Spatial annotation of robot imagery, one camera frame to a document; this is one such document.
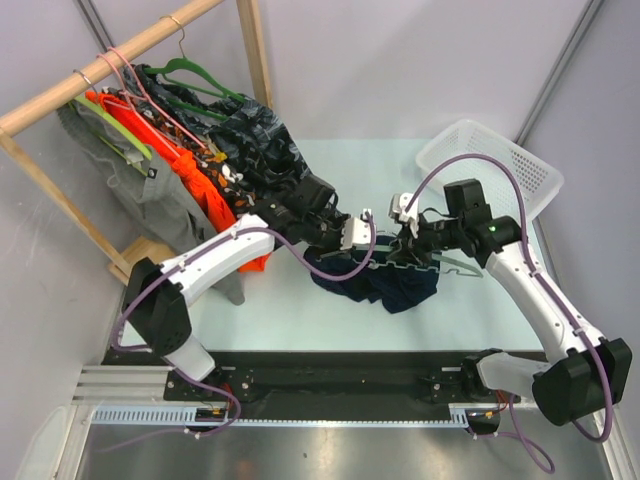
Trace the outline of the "mint green wavy hanger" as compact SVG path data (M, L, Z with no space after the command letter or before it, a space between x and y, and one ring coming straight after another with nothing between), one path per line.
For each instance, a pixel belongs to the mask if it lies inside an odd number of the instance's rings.
M479 268L462 262L460 260L447 257L442 254L433 253L431 260L427 264L411 263L408 261L396 262L393 260L385 259L384 261L378 261L375 255L384 257L392 251L390 245L376 245L374 247L373 255L368 262L370 269L378 268L393 268L396 270L413 270L417 272L434 272L439 275L454 274L457 276L482 278L483 273ZM319 253L320 259L325 258L342 258L349 260L355 264L360 264L364 260L364 256L367 252L367 248L364 245L357 245L348 250L335 250L329 252Z

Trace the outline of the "lime green hanger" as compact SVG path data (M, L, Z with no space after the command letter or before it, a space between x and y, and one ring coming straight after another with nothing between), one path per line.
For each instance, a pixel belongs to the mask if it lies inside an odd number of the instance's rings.
M115 117L104 110L100 105L88 100L82 95L76 96L74 98L74 101L78 102L93 113L97 114L103 121L110 125L133 147L135 147L145 159L152 159L152 153L149 148L145 144L143 144L133 133L131 133L124 125L122 125Z

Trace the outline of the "dark green hanger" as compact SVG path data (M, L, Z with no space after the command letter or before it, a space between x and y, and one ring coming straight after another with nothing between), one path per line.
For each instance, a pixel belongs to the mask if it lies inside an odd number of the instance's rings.
M186 57L172 58L160 67L141 64L135 70L146 81L151 97L175 110L223 122L250 105L248 97L224 86Z

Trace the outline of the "wooden clothes rack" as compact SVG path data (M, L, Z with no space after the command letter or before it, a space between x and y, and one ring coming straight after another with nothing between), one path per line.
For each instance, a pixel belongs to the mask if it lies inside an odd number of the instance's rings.
M186 3L168 17L159 19L125 43L82 67L78 73L71 74L1 117L1 148L107 256L111 263L122 271L130 266L127 259L36 164L35 160L14 140L14 136L33 126L63 104L84 93L90 86L113 74L127 62L137 59L219 4L218 1ZM263 105L272 108L274 102L259 3L238 1L236 6L254 97Z

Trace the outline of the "navy blue shorts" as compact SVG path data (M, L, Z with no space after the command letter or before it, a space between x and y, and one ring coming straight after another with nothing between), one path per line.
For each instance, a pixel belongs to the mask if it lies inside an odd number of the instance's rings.
M381 247L389 246L392 240L391 235L379 234L369 267L353 278L334 282L312 273L311 279L322 289L355 302L380 301L391 314L409 310L437 293L440 263L432 262L426 270L387 265L387 253ZM318 248L308 247L304 259L325 274L340 276L354 270L365 254L365 250L356 250L351 254L322 255Z

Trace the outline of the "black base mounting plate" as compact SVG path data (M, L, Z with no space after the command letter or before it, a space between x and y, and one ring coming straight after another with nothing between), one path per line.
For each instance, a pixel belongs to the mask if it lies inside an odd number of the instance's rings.
M509 395L472 380L477 351L219 352L217 368L195 386L177 373L161 383L165 401L193 403L187 429L208 433L227 414L238 425L258 423L444 423L461 405L461 424L491 432Z

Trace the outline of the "white plastic basket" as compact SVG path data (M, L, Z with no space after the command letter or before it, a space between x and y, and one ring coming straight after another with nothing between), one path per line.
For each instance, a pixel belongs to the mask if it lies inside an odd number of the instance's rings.
M508 138L470 119L462 119L444 129L416 155L415 162L423 174L446 160L462 154L461 160L441 172L428 184L438 193L443 186L458 180L477 179L481 182L487 202L496 216L519 218L519 207L511 182L504 172L480 154L499 161L509 169L522 193L526 219L533 221L559 193L564 177L556 168L518 146Z

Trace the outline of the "dark camouflage shorts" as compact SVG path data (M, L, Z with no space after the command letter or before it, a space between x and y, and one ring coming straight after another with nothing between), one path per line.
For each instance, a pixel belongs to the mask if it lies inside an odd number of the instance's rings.
M127 89L151 98L140 100L137 110L177 147L192 152L232 215L247 213L259 200L284 200L312 174L282 120L255 99L246 96L250 105L223 122L199 117L154 100L136 66L123 70Z

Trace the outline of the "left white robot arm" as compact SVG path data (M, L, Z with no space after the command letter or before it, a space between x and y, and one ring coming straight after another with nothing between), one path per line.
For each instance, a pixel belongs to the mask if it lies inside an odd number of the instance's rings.
M214 397L221 376L192 331L190 306L277 244L305 242L333 252L369 240L366 221L338 213L334 197L329 184L310 175L291 191L258 200L230 227L191 251L162 264L139 261L126 289L123 320L155 355L187 375L191 393L202 400Z

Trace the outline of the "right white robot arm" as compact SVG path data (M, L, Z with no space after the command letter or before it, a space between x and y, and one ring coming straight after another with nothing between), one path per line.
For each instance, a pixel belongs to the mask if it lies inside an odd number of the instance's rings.
M401 226L396 255L418 263L459 249L475 259L512 298L546 356L540 362L499 349L472 355L463 362L463 393L473 401L496 390L530 398L556 426L618 403L632 361L627 343L607 339L579 314L522 240L516 221L492 216L479 181L450 183L444 191L449 213L433 222L419 213L413 194L393 196L389 215Z

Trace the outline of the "grey shorts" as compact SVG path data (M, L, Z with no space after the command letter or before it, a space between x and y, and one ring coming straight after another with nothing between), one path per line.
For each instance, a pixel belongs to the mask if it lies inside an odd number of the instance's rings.
M177 255L217 235L178 175L156 152L151 160L145 159L97 114L74 100L57 109L56 115L146 238Z

